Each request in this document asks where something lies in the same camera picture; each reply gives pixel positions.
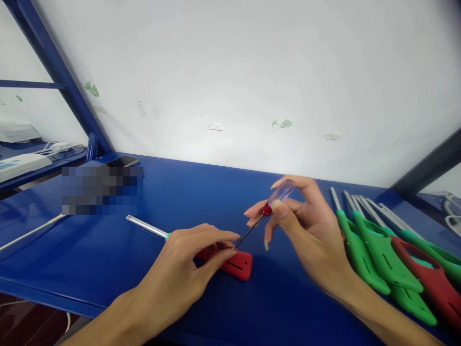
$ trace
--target right hand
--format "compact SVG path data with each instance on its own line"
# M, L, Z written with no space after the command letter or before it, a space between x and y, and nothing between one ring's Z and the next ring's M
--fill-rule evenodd
M340 297L358 276L349 264L338 221L312 178L286 175L276 181L277 188L284 180L292 179L305 198L301 203L286 199L271 204L274 215L266 225L264 244L272 241L274 230L280 226L293 243L306 272L328 294ZM261 201L245 212L252 226L266 201Z

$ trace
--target blue metal shelf frame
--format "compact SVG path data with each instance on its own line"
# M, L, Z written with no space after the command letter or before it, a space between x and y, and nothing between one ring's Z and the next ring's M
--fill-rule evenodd
M0 80L0 87L57 89L87 136L91 138L92 145L97 145L98 155L112 152L109 141L72 78L31 0L3 0L3 2L10 10L53 83ZM94 148L92 148L91 156L96 156Z

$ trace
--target green plastic handle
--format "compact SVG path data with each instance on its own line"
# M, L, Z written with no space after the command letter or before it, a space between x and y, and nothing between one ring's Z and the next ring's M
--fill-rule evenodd
M389 286L390 295L404 310L431 326L437 325L437 319L419 293L394 284L389 284Z
M389 295L390 288L386 281L379 276L375 263L371 259L364 241L357 234L357 227L347 218L344 211L337 210L336 216L338 217L338 222L346 237L346 248L355 272L371 288L386 296Z
M461 287L461 259L446 252L427 240L416 236L412 231L401 230L405 240L436 260L445 270L449 279Z
M411 291L422 292L423 285L415 278L394 252L391 237L378 225L365 220L360 212L353 212L355 224L365 245L370 251L381 276L391 284L396 284Z

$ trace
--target white device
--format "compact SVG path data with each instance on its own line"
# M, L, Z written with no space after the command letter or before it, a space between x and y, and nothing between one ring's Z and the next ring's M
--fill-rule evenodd
M22 154L0 161L0 183L31 171L50 166L53 162L40 154Z
M40 138L31 124L0 124L0 142L17 143Z

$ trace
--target power strip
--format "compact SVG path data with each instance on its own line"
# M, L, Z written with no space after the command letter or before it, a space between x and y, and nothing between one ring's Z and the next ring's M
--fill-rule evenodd
M22 154L0 161L0 183L25 173L50 166L53 162L40 154Z

